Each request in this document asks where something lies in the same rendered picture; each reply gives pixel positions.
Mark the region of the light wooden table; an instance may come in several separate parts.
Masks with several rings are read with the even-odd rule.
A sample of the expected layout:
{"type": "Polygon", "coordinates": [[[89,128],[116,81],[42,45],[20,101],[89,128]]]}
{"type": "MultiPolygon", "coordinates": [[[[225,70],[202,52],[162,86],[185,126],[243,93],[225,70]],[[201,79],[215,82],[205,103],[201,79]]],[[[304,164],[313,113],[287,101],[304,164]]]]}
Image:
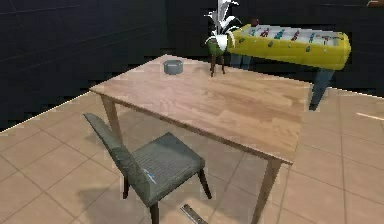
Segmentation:
{"type": "Polygon", "coordinates": [[[227,67],[212,74],[207,62],[183,58],[183,71],[165,73],[163,55],[90,88],[120,135],[118,104],[198,133],[267,161],[250,224],[258,224],[282,164],[296,155],[311,85],[227,67]]]}

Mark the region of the grey round bowl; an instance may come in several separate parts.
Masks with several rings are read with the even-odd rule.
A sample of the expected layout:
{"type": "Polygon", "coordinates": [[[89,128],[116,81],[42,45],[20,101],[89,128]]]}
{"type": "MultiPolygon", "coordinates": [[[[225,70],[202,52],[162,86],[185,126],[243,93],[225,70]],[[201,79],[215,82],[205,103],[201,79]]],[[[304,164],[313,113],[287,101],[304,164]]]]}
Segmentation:
{"type": "Polygon", "coordinates": [[[183,72],[183,62],[181,60],[166,60],[163,66],[164,72],[168,75],[177,75],[183,72]]]}

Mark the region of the white house plant in pot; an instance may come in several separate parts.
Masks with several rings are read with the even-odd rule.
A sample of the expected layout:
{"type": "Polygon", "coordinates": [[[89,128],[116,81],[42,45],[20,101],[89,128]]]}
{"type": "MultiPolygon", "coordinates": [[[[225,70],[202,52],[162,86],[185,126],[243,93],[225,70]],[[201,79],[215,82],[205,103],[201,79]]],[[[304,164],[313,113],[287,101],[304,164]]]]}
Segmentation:
{"type": "Polygon", "coordinates": [[[217,58],[221,59],[221,66],[224,66],[224,53],[228,47],[228,40],[235,46],[234,30],[240,28],[242,22],[233,15],[227,15],[229,8],[239,6],[238,0],[217,0],[217,9],[206,14],[213,22],[214,28],[210,31],[210,36],[205,40],[208,51],[211,55],[210,75],[213,76],[217,58]]]}

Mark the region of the yellow table football game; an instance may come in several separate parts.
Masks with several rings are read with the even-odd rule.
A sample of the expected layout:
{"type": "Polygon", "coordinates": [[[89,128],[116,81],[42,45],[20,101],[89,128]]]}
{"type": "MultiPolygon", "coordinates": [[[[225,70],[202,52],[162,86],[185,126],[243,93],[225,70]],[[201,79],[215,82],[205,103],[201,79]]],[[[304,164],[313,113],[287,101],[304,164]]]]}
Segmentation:
{"type": "Polygon", "coordinates": [[[315,111],[334,72],[345,67],[351,45],[343,32],[247,24],[232,32],[227,50],[231,54],[317,68],[309,105],[315,111]]]}

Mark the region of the grey upholstered chair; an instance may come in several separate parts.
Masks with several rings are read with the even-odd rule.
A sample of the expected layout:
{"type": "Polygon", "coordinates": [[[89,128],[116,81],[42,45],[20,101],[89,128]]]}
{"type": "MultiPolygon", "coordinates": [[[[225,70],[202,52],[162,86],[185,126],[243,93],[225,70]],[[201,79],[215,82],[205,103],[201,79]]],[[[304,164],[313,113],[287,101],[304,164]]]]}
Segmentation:
{"type": "Polygon", "coordinates": [[[207,198],[212,198],[205,160],[171,132],[130,152],[100,117],[92,113],[84,117],[123,176],[122,197],[127,199],[132,187],[150,210],[152,224],[159,224],[159,201],[194,175],[207,198]]]}

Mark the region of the grey flat strip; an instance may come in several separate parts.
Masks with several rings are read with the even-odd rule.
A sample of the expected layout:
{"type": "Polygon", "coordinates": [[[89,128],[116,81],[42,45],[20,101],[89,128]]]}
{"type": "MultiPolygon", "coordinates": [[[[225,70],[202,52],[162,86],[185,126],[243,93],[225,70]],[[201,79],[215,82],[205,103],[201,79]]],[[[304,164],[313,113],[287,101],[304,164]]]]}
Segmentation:
{"type": "Polygon", "coordinates": [[[208,224],[195,210],[188,204],[181,207],[181,211],[194,223],[194,224],[208,224]]]}

